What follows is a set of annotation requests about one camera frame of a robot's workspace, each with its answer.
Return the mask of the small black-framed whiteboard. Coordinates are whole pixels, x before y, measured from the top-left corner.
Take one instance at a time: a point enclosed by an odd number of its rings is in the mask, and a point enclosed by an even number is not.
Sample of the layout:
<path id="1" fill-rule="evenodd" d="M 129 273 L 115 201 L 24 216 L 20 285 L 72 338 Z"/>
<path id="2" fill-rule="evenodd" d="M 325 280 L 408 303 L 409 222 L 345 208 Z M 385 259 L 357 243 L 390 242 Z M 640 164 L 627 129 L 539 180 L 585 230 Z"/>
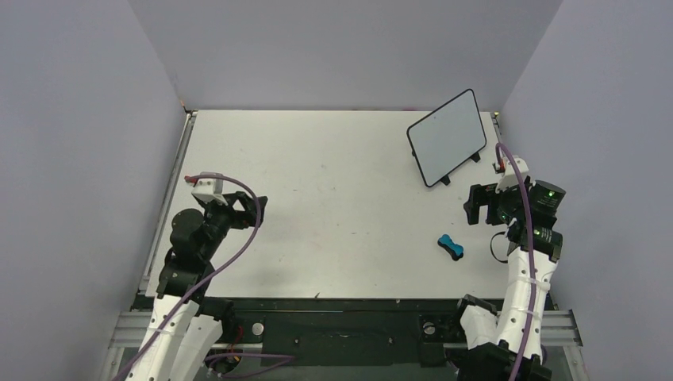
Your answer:
<path id="1" fill-rule="evenodd" d="M 469 160 L 480 161 L 487 138 L 475 92 L 468 88 L 406 130 L 424 185 L 448 185 L 450 174 Z"/>

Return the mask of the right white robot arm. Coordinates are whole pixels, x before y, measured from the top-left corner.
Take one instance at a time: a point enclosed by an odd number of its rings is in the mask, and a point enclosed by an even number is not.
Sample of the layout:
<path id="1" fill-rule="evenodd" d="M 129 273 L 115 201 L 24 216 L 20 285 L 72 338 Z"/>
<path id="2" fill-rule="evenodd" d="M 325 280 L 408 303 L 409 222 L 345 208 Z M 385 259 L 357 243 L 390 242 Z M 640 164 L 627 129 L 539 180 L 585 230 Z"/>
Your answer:
<path id="1" fill-rule="evenodd" d="M 554 231 L 556 211 L 566 192 L 539 180 L 526 184 L 528 199 L 518 186 L 497 190 L 475 184 L 464 204 L 468 222 L 478 221 L 487 206 L 489 225 L 505 224 L 510 243 L 508 283 L 501 307 L 465 295 L 448 316 L 449 332 L 465 339 L 467 348 L 449 357 L 459 380 L 550 380 L 541 344 L 544 308 L 563 246 Z"/>

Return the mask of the blue whiteboard eraser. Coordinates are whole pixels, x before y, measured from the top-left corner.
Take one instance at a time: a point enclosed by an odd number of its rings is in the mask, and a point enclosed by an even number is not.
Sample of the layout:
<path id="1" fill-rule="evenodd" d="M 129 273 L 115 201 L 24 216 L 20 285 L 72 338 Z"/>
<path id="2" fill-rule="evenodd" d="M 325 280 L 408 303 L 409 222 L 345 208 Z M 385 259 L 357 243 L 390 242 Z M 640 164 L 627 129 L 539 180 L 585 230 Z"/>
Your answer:
<path id="1" fill-rule="evenodd" d="M 437 245 L 446 251 L 454 261 L 461 260 L 464 256 L 464 247 L 457 244 L 448 234 L 443 234 Z"/>

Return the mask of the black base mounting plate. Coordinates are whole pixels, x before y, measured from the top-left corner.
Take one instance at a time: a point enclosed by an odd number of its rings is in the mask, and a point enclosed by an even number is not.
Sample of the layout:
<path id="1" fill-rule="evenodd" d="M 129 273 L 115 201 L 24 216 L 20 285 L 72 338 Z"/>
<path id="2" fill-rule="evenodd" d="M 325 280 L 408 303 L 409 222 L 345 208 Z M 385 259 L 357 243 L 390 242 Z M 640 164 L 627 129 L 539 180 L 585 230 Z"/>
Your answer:
<path id="1" fill-rule="evenodd" d="M 495 366 L 509 373 L 517 358 L 510 339 L 468 342 L 460 320 L 470 306 L 497 314 L 501 302 L 466 295 L 461 299 L 328 299 L 205 297 L 189 315 L 173 314 L 173 303 L 151 324 L 160 336 L 178 325 L 202 332 L 214 323 L 217 344 L 260 344 L 264 353 L 291 357 L 295 366 L 387 366 L 448 361 L 468 368 Z"/>

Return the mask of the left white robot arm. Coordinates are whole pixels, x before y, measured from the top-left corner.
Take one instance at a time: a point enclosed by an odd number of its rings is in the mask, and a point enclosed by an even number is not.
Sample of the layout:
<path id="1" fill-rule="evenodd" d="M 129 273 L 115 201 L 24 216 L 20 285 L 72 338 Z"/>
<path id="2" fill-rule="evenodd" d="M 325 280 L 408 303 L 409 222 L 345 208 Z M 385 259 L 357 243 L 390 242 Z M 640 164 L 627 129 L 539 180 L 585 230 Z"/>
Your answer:
<path id="1" fill-rule="evenodd" d="M 171 221 L 171 246 L 159 275 L 152 315 L 138 354 L 119 373 L 127 380 L 192 380 L 212 345 L 237 330 L 229 300 L 206 307 L 212 257 L 232 229 L 263 222 L 268 199 L 243 191 L 200 201 Z"/>

